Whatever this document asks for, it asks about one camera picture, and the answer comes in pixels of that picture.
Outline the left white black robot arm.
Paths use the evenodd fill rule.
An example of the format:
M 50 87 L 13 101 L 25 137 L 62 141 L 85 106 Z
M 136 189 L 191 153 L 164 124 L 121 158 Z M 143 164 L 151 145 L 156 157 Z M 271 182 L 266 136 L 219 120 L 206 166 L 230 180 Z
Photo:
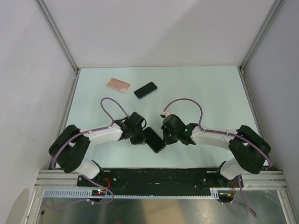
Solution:
M 49 154 L 65 173 L 84 175 L 91 185 L 99 186 L 104 180 L 103 170 L 95 161 L 86 158 L 87 150 L 102 143 L 127 139 L 132 145 L 144 144 L 142 123 L 146 123 L 145 118 L 134 112 L 124 119 L 114 120 L 107 127 L 83 131 L 69 125 L 50 146 Z

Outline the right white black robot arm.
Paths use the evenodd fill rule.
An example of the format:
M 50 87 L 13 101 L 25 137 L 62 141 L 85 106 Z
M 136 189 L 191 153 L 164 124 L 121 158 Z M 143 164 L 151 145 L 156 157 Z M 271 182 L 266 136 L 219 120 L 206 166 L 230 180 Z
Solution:
M 224 161 L 216 173 L 217 184 L 227 187 L 233 179 L 245 173 L 259 174 L 269 161 L 270 145 L 249 126 L 237 130 L 219 131 L 183 121 L 171 112 L 160 115 L 164 142 L 171 145 L 180 141 L 184 145 L 211 145 L 230 151 L 233 158 Z

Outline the pink phone case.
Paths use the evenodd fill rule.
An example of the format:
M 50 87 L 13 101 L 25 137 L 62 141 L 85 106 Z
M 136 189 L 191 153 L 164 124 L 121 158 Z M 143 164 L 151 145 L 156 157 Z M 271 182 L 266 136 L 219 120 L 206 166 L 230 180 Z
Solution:
M 119 79 L 111 78 L 107 82 L 106 86 L 109 87 L 109 88 L 112 88 L 114 90 L 126 93 L 129 90 L 131 85 L 129 83 L 121 81 Z

